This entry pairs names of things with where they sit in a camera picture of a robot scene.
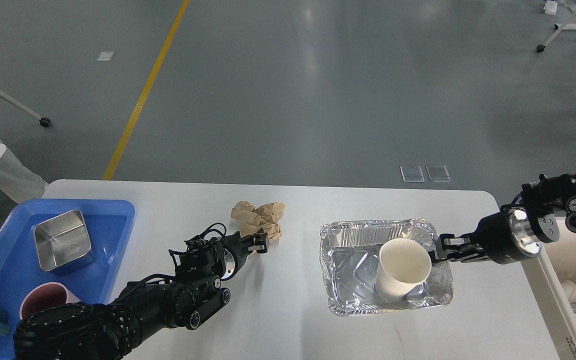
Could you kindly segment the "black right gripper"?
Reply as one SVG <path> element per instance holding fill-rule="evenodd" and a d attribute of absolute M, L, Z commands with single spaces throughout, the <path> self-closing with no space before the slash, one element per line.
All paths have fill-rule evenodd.
<path fill-rule="evenodd" d="M 433 264 L 493 261 L 506 265 L 535 259 L 542 250 L 541 241 L 523 209 L 501 210 L 482 218 L 474 230 L 474 241 L 466 234 L 441 234 L 439 242 L 442 249 L 448 250 L 430 251 Z"/>

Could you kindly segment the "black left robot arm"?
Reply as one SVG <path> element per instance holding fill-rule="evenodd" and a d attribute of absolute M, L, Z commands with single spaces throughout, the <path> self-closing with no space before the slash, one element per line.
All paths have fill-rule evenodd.
<path fill-rule="evenodd" d="M 52 306 L 19 321 L 16 360 L 121 360 L 163 329 L 196 330 L 231 300 L 223 286 L 253 253 L 268 251 L 268 235 L 227 235 L 213 223 L 169 250 L 174 274 L 130 281 L 108 304 L 84 301 Z"/>

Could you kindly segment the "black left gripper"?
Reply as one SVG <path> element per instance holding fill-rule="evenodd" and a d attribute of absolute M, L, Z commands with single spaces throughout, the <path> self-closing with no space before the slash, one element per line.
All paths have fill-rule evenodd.
<path fill-rule="evenodd" d="M 240 237 L 240 235 L 224 235 L 221 237 L 224 250 L 224 272 L 222 281 L 231 280 L 243 268 L 249 255 L 262 255 L 268 252 L 268 233 L 257 232 L 255 234 Z"/>

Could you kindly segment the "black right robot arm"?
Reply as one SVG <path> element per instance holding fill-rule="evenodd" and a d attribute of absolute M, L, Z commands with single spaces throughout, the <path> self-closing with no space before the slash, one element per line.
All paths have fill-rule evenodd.
<path fill-rule="evenodd" d="M 474 231 L 439 235 L 430 260 L 434 264 L 492 261 L 506 265 L 535 259 L 543 244 L 560 239 L 556 214 L 561 212 L 567 230 L 576 234 L 576 173 L 541 174 L 537 181 L 522 184 L 521 191 L 498 212 L 480 219 Z"/>

